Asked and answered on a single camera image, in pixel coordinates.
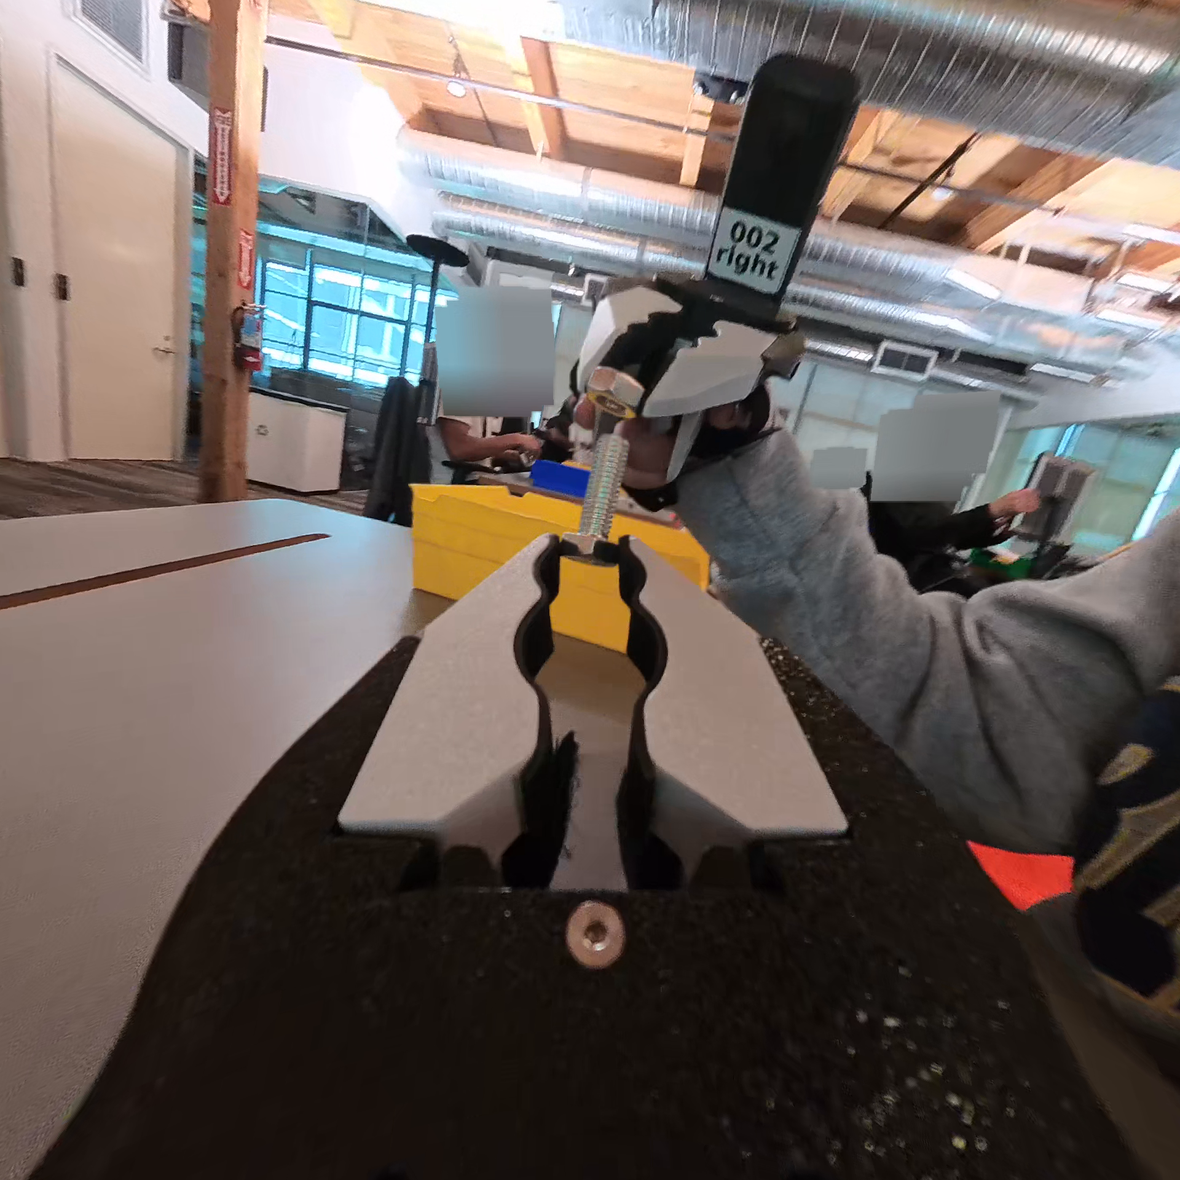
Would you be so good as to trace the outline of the black jacket on chair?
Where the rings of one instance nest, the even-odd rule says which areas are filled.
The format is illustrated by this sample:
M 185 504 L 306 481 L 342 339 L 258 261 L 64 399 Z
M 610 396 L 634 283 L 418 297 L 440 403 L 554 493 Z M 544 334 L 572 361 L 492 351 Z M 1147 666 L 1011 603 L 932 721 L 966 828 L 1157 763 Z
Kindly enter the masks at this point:
M 373 462 L 363 516 L 369 520 L 410 528 L 414 483 L 431 479 L 426 412 L 432 408 L 433 384 L 411 384 L 404 377 L 387 381 L 373 433 Z

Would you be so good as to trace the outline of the person's right hand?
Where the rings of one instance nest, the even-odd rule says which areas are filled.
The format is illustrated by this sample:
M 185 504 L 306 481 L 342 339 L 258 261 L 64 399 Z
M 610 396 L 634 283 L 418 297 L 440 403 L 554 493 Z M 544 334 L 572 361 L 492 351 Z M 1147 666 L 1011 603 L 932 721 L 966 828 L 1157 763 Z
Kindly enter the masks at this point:
M 644 417 L 609 398 L 581 393 L 572 403 L 572 420 L 584 429 L 608 426 L 627 447 L 620 486 L 626 492 L 650 492 L 664 488 L 674 478 L 668 475 L 674 445 L 683 416 Z

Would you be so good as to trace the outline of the silver ceiling duct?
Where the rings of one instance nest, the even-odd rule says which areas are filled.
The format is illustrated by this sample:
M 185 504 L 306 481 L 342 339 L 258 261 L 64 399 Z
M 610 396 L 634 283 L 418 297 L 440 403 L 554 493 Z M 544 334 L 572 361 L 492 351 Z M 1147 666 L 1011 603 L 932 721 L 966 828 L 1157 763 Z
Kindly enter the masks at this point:
M 662 275 L 678 284 L 703 278 L 702 252 L 637 233 L 585 226 L 567 218 L 513 211 L 490 201 L 445 194 L 432 228 L 446 238 L 492 246 L 547 261 L 572 263 L 582 270 L 647 280 Z M 993 339 L 969 316 L 922 294 L 870 285 L 873 274 L 839 275 L 831 267 L 804 267 L 790 280 L 785 308 L 818 319 L 862 322 L 883 334 L 929 336 L 939 347 L 984 351 Z
M 1032 2 L 561 2 L 560 39 L 748 82 L 772 55 L 853 72 L 862 103 L 1177 169 L 1175 10 Z
M 403 176 L 445 194 L 471 197 L 513 211 L 567 218 L 585 226 L 637 233 L 702 252 L 713 236 L 717 198 L 672 184 L 647 181 L 617 172 L 536 159 L 477 142 L 403 128 L 395 139 Z M 816 221 L 796 271 L 804 260 L 831 267 L 839 275 L 873 274 L 870 285 L 931 295 L 960 291 L 966 299 L 1042 302 L 1053 311 L 1080 312 L 1094 302 L 1161 294 L 1158 283 L 1120 285 L 1092 281 L 1036 266 L 943 246 L 866 226 Z

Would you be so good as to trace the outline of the white recycling bin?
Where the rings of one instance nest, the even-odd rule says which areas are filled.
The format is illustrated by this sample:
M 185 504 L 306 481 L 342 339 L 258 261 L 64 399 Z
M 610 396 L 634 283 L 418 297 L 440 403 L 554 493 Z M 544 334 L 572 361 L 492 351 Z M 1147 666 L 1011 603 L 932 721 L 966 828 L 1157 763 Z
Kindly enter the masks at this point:
M 299 495 L 339 492 L 345 424 L 341 408 L 251 389 L 245 478 Z

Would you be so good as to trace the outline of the white door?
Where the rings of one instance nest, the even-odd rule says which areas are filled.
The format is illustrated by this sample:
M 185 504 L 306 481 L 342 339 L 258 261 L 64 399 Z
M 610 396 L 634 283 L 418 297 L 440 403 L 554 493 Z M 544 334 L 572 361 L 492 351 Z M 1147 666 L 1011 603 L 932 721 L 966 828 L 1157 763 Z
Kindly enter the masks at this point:
M 49 115 L 65 455 L 171 460 L 182 427 L 189 152 L 61 56 Z
M 16 238 L 18 187 L 12 180 L 9 146 L 8 80 L 1 82 L 1 378 L 2 436 L 8 457 L 27 455 L 25 410 L 23 330 L 20 326 L 20 291 L 25 287 L 25 261 Z

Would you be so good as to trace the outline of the person's right forearm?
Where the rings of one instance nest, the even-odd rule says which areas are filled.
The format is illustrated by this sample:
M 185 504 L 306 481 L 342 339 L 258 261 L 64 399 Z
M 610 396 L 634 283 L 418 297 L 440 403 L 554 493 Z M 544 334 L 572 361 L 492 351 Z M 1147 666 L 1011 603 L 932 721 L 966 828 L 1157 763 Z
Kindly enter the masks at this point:
M 676 495 L 730 611 L 803 660 L 966 839 L 1068 851 L 1123 728 L 1177 673 L 1177 513 L 1081 575 L 964 600 L 914 592 L 862 495 L 814 488 L 786 433 Z

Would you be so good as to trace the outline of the wooden post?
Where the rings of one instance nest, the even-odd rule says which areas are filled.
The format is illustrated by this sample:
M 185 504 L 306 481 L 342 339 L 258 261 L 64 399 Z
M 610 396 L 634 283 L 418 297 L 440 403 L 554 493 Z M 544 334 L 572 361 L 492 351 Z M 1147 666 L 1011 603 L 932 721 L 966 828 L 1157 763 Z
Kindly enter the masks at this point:
M 245 447 L 251 374 L 231 360 L 231 309 L 252 304 L 237 285 L 238 229 L 256 232 L 258 165 L 263 97 L 268 2 L 210 2 L 210 106 L 233 117 L 231 202 L 207 195 L 197 488 L 202 503 L 230 503 L 247 495 Z

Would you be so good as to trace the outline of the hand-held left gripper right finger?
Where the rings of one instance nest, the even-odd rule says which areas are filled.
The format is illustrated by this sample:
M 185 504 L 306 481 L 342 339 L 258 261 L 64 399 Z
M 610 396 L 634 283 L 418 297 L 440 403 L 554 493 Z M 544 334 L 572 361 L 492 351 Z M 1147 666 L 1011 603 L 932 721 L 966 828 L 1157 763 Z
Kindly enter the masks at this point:
M 634 537 L 617 545 L 643 677 L 616 795 L 622 849 L 741 849 L 848 832 L 758 635 Z

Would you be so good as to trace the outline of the black floor lamp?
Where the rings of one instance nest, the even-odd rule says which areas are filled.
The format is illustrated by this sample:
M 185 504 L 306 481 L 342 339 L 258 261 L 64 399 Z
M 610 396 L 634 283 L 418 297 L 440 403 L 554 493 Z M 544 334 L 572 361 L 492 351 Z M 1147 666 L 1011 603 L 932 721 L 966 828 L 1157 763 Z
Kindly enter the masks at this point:
M 433 313 L 438 298 L 439 275 L 442 270 L 462 271 L 467 268 L 467 253 L 449 242 L 425 233 L 408 233 L 404 238 L 405 246 L 431 264 L 429 292 L 425 306 L 422 326 L 422 368 L 425 368 L 425 351 L 432 343 Z

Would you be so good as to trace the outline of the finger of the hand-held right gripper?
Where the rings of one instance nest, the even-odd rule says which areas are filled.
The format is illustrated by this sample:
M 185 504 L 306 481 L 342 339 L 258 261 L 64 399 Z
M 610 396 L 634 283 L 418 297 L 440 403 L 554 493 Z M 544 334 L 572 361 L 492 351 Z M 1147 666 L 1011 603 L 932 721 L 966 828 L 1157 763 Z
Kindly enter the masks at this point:
M 674 353 L 646 393 L 639 417 L 674 419 L 744 401 L 762 379 L 764 354 L 778 342 L 779 333 L 716 326 L 714 334 Z
M 683 326 L 683 299 L 671 285 L 639 285 L 598 302 L 572 368 L 572 393 L 588 398 L 591 378 L 609 370 L 605 392 L 624 406 L 683 406 L 683 377 L 671 374 Z

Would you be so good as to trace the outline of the large yellow plastic bin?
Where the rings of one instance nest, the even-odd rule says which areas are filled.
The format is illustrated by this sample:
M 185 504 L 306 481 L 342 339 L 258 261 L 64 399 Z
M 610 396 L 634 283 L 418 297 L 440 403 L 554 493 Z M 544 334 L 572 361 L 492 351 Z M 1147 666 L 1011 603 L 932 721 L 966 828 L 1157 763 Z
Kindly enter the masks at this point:
M 414 587 L 457 600 L 547 534 L 574 531 L 580 506 L 505 486 L 417 483 L 411 488 Z M 558 635 L 622 653 L 629 611 L 613 570 L 563 562 L 551 604 Z

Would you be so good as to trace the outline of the orange object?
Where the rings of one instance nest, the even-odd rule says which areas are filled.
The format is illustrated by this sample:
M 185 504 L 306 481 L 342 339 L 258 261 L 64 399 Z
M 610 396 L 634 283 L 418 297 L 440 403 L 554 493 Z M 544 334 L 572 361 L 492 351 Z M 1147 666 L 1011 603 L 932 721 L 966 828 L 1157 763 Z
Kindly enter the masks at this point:
M 974 861 L 998 894 L 1018 912 L 1071 892 L 1073 861 L 1054 854 L 1025 854 L 966 843 Z

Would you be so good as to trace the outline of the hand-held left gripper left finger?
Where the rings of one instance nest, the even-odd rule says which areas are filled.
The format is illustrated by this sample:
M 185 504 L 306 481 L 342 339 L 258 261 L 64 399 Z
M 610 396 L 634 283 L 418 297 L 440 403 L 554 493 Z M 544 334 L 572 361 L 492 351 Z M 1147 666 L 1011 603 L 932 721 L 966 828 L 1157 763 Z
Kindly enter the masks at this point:
M 341 832 L 508 849 L 563 842 L 563 764 L 537 686 L 560 541 L 525 545 L 429 622 L 338 814 Z

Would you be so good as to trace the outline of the steel hex bolt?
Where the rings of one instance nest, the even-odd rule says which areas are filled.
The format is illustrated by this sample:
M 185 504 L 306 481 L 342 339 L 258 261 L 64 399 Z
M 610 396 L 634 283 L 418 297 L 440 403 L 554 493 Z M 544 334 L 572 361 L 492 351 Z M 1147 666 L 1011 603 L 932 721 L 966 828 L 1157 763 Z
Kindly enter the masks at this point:
M 592 395 L 595 401 L 598 398 L 617 401 L 637 413 L 644 393 L 634 378 L 606 365 L 594 370 L 585 392 Z M 591 476 L 582 496 L 578 534 L 609 540 L 616 499 L 622 488 L 620 476 L 624 469 L 626 452 L 627 447 L 623 438 L 598 427 Z

